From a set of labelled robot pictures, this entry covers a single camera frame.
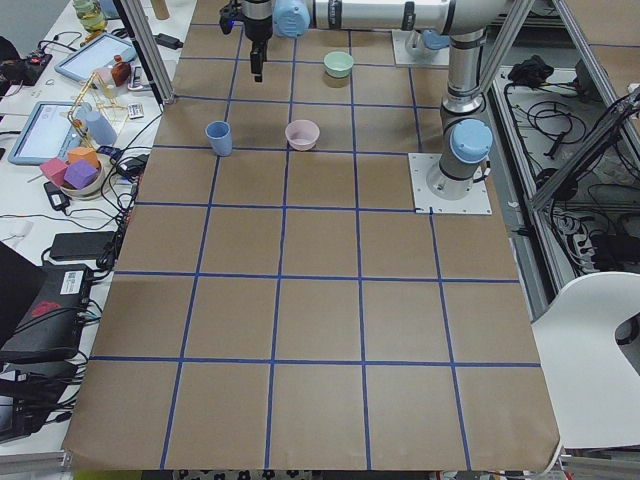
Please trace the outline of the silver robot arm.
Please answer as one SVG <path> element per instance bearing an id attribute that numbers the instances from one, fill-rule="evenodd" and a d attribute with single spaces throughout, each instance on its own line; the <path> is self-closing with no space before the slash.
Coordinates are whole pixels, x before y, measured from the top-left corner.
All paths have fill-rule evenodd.
<path id="1" fill-rule="evenodd" d="M 443 153 L 432 170 L 438 193 L 449 183 L 472 181 L 490 148 L 475 152 L 459 140 L 452 122 L 475 114 L 482 104 L 480 66 L 486 27 L 505 1 L 231 1 L 220 10 L 220 27 L 244 24 L 251 41 L 251 72 L 262 80 L 268 41 L 274 32 L 298 38 L 310 28 L 328 30 L 433 30 L 450 39 L 447 93 L 442 99 Z"/>

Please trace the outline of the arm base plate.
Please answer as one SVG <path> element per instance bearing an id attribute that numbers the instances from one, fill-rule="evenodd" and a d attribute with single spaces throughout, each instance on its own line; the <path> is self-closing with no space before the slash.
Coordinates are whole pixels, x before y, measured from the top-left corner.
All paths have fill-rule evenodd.
<path id="1" fill-rule="evenodd" d="M 393 30 L 392 43 L 397 66 L 448 68 L 449 36 L 435 30 Z"/>
<path id="2" fill-rule="evenodd" d="M 418 214 L 491 215 L 480 165 L 466 180 L 452 180 L 440 169 L 440 154 L 409 153 L 414 211 Z"/>

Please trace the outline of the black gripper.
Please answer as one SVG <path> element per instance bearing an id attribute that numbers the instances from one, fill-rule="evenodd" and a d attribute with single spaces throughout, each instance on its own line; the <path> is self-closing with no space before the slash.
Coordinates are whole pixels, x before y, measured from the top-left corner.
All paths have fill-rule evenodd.
<path id="1" fill-rule="evenodd" d="M 273 35 L 272 1 L 242 0 L 245 34 L 252 42 L 250 53 L 251 74 L 254 81 L 263 81 L 263 64 L 267 60 L 268 41 Z"/>

